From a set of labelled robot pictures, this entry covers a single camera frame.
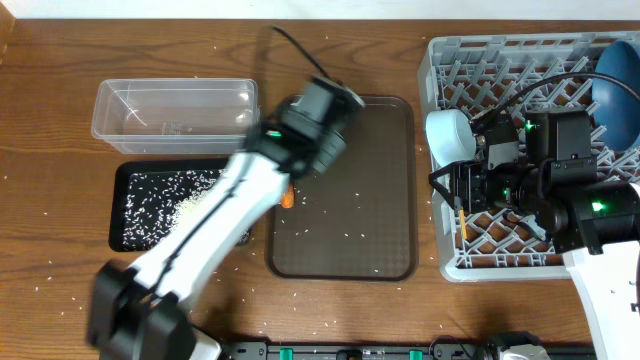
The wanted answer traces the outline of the dark blue plate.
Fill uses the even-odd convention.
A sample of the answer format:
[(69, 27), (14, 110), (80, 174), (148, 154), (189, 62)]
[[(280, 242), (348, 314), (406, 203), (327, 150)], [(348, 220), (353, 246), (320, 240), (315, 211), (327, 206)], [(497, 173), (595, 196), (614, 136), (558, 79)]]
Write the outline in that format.
[[(600, 56), (596, 72), (609, 75), (639, 92), (639, 45), (617, 41)], [(639, 146), (639, 101), (618, 85), (595, 79), (592, 99), (599, 104), (594, 121), (606, 131), (600, 139), (611, 150), (624, 152)]]

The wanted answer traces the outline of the light blue rice bowl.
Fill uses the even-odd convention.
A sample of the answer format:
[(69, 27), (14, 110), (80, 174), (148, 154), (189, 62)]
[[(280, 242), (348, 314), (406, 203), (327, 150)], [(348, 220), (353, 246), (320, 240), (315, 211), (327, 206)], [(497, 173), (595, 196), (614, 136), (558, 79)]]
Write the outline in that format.
[(440, 167), (475, 157), (476, 140), (469, 119), (460, 110), (430, 112), (425, 121), (425, 134), (431, 154)]

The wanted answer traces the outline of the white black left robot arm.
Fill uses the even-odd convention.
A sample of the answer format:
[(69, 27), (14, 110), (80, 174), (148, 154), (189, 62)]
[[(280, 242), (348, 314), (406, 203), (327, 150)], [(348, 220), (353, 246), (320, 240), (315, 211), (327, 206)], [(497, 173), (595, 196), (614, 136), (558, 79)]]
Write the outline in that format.
[(344, 150), (362, 98), (325, 76), (252, 126), (211, 191), (164, 240), (128, 266), (96, 274), (86, 340), (102, 359), (218, 359), (219, 341), (189, 313), (242, 234), (292, 181), (322, 173)]

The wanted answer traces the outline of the wooden chopstick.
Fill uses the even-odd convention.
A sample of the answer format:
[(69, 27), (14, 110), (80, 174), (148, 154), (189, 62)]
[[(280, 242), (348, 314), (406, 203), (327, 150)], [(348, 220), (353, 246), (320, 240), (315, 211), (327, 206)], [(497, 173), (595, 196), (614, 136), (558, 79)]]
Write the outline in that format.
[(465, 211), (464, 209), (460, 209), (459, 210), (459, 220), (460, 220), (460, 237), (463, 241), (466, 241), (468, 236), (467, 236), (467, 229), (466, 229), (466, 216), (465, 216)]

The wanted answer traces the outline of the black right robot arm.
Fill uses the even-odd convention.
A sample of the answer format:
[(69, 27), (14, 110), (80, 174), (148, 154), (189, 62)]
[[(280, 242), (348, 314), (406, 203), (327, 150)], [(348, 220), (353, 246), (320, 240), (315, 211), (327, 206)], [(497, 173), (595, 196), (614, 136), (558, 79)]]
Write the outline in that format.
[(584, 110), (531, 111), (521, 131), (501, 112), (476, 124), (477, 136), (459, 110), (427, 115), (430, 185), (459, 212), (533, 217), (578, 291), (597, 358), (638, 358), (638, 185), (599, 180)]

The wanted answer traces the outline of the orange carrot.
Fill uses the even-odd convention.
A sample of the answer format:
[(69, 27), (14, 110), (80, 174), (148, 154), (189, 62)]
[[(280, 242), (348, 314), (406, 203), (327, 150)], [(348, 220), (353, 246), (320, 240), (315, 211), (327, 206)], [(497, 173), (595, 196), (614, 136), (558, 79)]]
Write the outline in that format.
[(290, 209), (295, 206), (295, 188), (292, 183), (289, 184), (285, 194), (280, 201), (280, 205), (285, 209)]

